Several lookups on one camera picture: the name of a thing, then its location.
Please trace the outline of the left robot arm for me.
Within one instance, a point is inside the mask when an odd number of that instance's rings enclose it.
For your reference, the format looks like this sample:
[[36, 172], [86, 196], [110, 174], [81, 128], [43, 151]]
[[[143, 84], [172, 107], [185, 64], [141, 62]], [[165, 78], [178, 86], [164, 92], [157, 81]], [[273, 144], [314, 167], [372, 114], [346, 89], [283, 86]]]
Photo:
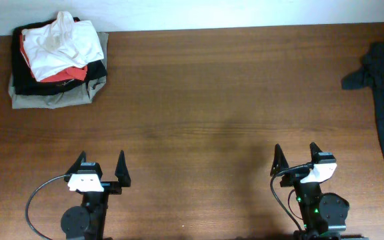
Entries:
[[70, 191], [82, 195], [82, 202], [66, 210], [61, 218], [61, 229], [68, 240], [103, 240], [109, 197], [122, 194], [122, 188], [131, 186], [131, 178], [120, 152], [115, 168], [116, 181], [102, 181], [100, 164], [88, 162], [86, 152], [70, 166], [64, 181]]

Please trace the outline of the white folded garment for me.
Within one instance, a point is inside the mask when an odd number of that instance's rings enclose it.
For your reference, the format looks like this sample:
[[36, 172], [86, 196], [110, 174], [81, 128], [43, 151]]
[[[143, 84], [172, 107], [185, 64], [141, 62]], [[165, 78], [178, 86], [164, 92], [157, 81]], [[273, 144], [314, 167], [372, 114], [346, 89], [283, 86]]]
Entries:
[[90, 21], [76, 21], [68, 11], [60, 11], [54, 22], [24, 29], [23, 47], [37, 82], [66, 68], [83, 68], [104, 59], [98, 34]]

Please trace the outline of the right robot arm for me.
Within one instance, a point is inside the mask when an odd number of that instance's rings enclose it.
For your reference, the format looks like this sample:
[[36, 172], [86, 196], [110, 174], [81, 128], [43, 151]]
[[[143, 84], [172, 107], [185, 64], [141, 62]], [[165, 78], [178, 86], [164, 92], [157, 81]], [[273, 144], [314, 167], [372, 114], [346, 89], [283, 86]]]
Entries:
[[[302, 165], [289, 166], [279, 144], [274, 149], [270, 171], [270, 189], [278, 204], [293, 220], [297, 230], [293, 238], [298, 240], [360, 240], [360, 235], [343, 235], [350, 209], [349, 202], [336, 193], [323, 193], [320, 184], [329, 180], [336, 168], [337, 160], [330, 152], [322, 151], [316, 143], [309, 145], [311, 160]], [[284, 205], [273, 186], [280, 178], [281, 187], [291, 187], [296, 194], [300, 216], [296, 216], [290, 205]]]

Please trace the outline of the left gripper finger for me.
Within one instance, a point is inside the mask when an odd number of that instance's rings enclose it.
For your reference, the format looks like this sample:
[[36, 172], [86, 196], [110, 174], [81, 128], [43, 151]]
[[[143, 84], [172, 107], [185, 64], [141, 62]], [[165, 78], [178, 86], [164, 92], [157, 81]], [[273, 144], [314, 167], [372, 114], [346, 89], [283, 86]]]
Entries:
[[69, 182], [71, 175], [76, 174], [76, 172], [79, 170], [82, 163], [86, 162], [86, 152], [82, 151], [80, 155], [78, 156], [77, 160], [70, 166], [70, 168], [65, 173], [66, 176], [64, 177], [65, 182]]
[[126, 161], [125, 161], [125, 153], [121, 150], [117, 162], [117, 166], [115, 169], [115, 176], [118, 179], [118, 182], [121, 187], [130, 187], [131, 186], [131, 178], [127, 169]]

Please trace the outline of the red folded garment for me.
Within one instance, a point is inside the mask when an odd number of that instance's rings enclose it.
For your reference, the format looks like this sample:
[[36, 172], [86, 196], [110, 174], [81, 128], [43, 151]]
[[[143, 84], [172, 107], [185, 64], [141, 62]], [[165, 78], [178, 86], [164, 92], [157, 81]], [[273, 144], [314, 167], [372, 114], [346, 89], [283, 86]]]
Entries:
[[[30, 67], [30, 64], [29, 64], [29, 58], [24, 50], [24, 47], [23, 47], [23, 40], [24, 40], [24, 36], [23, 35], [20, 35], [19, 36], [19, 50], [27, 64], [28, 67]], [[40, 80], [40, 83], [57, 83], [57, 82], [62, 82], [62, 81], [66, 81], [66, 80], [72, 80], [72, 79], [78, 79], [80, 81], [84, 81], [85, 80], [85, 77], [86, 77], [86, 74], [87, 74], [87, 70], [88, 70], [88, 66], [84, 66], [83, 68], [77, 68], [77, 67], [69, 67], [69, 68], [66, 68], [54, 75], [51, 75], [47, 78], [44, 78], [42, 80]]]

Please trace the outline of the grey folded garment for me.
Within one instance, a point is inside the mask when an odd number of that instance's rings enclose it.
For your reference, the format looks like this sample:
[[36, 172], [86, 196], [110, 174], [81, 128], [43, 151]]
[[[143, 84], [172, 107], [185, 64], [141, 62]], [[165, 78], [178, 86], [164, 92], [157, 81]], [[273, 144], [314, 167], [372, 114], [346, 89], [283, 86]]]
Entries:
[[13, 75], [10, 75], [8, 94], [13, 109], [56, 109], [92, 103], [94, 96], [103, 88], [106, 82], [107, 78], [101, 77], [56, 95], [18, 95], [13, 85]]

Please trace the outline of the black folded garment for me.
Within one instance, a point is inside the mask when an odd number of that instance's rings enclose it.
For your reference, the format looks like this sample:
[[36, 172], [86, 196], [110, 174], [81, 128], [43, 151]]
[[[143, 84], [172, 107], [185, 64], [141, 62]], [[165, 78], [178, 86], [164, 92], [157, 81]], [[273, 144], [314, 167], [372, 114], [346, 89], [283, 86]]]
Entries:
[[100, 77], [107, 76], [106, 67], [102, 60], [89, 63], [85, 80], [81, 81], [73, 79], [63, 80], [55, 83], [39, 83], [32, 74], [30, 68], [27, 66], [24, 57], [20, 51], [21, 31], [24, 29], [33, 29], [43, 27], [54, 22], [55, 19], [51, 19], [44, 22], [30, 23], [28, 25], [17, 27], [13, 30], [11, 40], [11, 66], [13, 83], [11, 84], [15, 88], [15, 93], [18, 95], [56, 95], [58, 93], [64, 93], [72, 90], [75, 87], [83, 84], [88, 84], [90, 80], [95, 80]]

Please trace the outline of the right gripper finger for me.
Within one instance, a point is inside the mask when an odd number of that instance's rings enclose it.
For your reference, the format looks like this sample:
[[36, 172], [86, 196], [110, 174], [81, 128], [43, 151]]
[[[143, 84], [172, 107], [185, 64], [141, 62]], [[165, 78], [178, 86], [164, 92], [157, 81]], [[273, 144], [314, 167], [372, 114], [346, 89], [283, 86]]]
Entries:
[[289, 168], [288, 162], [285, 158], [285, 155], [282, 151], [280, 144], [275, 145], [274, 159], [273, 164], [270, 171], [270, 176], [274, 175], [286, 170]]
[[315, 142], [310, 143], [311, 162], [318, 163], [321, 160], [319, 154], [322, 152]]

